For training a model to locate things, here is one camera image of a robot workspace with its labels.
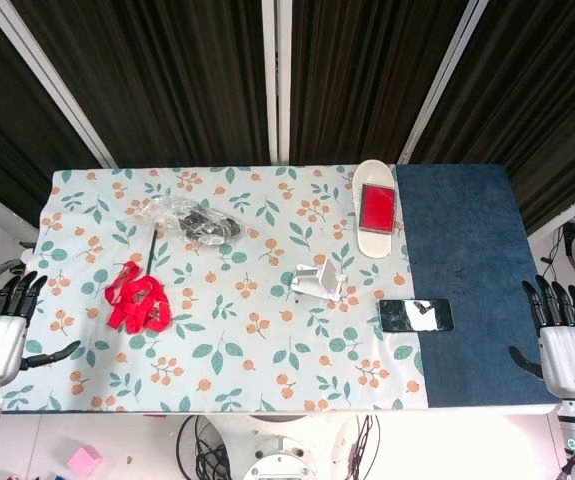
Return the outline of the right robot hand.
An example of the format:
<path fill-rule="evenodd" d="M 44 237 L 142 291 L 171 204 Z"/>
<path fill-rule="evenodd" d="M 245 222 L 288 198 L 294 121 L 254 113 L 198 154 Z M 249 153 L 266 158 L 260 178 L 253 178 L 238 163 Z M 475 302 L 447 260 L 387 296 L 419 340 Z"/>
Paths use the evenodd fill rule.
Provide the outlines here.
<path fill-rule="evenodd" d="M 522 281 L 537 336 L 538 363 L 515 346 L 508 352 L 525 372 L 542 380 L 547 390 L 563 400 L 575 400 L 575 286 L 563 287 L 543 276 L 536 283 Z"/>

